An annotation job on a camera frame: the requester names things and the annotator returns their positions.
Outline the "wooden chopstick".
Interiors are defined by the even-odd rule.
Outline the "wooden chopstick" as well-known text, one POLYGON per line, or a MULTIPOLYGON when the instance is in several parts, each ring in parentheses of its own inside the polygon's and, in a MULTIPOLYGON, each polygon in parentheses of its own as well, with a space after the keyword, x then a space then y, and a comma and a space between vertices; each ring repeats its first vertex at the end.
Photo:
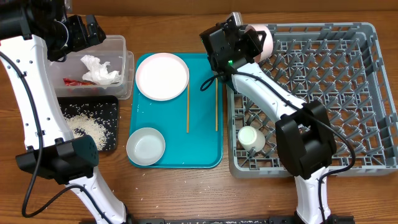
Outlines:
POLYGON ((186 132, 189 133, 190 129, 190 74, 188 73, 187 83, 187 120, 186 120, 186 132))
POLYGON ((218 79, 215 78, 215 131, 218 132, 218 79))

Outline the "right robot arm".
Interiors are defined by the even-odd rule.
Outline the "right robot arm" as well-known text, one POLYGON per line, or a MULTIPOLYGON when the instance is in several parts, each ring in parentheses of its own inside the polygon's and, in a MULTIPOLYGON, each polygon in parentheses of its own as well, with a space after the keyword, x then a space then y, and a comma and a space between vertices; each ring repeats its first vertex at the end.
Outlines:
POLYGON ((267 26, 243 24, 232 13, 203 31, 200 39, 215 77, 249 98, 274 123, 279 160, 295 178, 295 219, 326 223, 331 212, 325 176, 336 142, 324 105, 296 97, 262 70, 259 63, 271 56, 274 46, 267 26))

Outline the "white tissue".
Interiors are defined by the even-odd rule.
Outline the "white tissue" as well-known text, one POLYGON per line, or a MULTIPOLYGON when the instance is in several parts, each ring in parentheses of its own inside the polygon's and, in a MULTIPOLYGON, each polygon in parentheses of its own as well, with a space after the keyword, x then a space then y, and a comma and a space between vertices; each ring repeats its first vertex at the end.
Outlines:
POLYGON ((114 70, 108 72, 110 62, 101 63, 100 59, 92 56, 85 55, 80 61, 86 66, 88 71, 82 76, 82 79, 95 83, 97 85, 110 85, 121 81, 121 74, 119 71, 114 70))

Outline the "pile of rice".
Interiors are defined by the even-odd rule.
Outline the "pile of rice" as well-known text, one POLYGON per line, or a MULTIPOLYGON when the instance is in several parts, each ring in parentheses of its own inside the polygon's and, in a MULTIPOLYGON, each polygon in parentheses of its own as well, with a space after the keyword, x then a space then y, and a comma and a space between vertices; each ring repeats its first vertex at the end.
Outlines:
POLYGON ((102 151, 106 145, 106 128, 97 122, 97 119, 89 117, 83 113, 66 118, 66 122, 73 131, 74 138, 89 135, 93 138, 96 147, 102 151))

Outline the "white paper cup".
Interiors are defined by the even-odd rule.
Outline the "white paper cup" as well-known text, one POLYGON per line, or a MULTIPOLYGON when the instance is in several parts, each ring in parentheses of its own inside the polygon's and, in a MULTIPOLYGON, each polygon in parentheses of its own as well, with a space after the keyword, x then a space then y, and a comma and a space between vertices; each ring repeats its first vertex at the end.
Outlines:
POLYGON ((238 141, 246 151, 253 149, 255 152, 263 150, 266 144, 264 134, 252 126, 244 126, 238 131, 238 141))

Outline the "white bowl with rice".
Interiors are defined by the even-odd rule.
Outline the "white bowl with rice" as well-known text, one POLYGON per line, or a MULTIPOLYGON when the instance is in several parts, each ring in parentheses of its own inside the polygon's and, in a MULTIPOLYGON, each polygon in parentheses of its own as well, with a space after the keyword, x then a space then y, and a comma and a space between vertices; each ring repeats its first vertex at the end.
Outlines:
POLYGON ((273 38, 270 30, 268 27, 264 24, 248 24, 245 28, 245 31, 247 32, 248 30, 254 30, 257 32, 265 32, 265 39, 264 43, 262 45, 262 52, 254 57, 254 61, 256 63, 259 63, 267 58, 269 58, 272 55, 273 51, 273 38))

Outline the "grey shallow bowl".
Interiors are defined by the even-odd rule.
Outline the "grey shallow bowl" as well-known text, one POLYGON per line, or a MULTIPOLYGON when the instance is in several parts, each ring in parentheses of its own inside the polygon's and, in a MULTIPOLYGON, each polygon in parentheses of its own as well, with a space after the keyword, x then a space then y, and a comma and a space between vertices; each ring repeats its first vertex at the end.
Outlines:
POLYGON ((139 166, 151 166, 158 162, 165 152, 165 139, 154 128, 134 131, 126 144, 128 158, 139 166))

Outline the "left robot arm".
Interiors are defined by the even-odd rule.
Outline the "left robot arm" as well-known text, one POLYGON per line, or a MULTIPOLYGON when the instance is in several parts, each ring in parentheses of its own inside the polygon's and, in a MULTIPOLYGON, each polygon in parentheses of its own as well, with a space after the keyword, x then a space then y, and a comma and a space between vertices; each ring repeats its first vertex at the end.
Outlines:
POLYGON ((74 192, 96 223, 133 223, 100 173, 93 138, 73 135, 49 80, 50 62, 64 62, 105 37, 95 16, 68 16, 65 1, 1 3, 1 62, 24 124, 26 151, 16 156, 18 167, 74 192))

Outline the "red snack wrapper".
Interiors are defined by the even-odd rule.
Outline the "red snack wrapper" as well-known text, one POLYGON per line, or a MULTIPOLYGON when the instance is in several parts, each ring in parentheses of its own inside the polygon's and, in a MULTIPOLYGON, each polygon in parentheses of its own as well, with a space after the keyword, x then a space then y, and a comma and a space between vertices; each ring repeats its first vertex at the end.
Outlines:
POLYGON ((63 82, 65 86, 90 86, 90 85, 95 85, 92 82, 83 82, 83 81, 78 81, 78 80, 72 80, 69 78, 64 78, 63 82))

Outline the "large white plate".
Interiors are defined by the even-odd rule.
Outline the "large white plate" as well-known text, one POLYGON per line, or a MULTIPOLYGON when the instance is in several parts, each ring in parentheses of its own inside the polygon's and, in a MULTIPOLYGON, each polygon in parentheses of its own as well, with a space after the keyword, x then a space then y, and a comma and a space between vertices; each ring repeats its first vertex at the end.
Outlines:
POLYGON ((136 72, 138 90, 155 101, 168 101, 186 89, 190 79, 187 64, 175 54, 157 53, 145 58, 136 72))

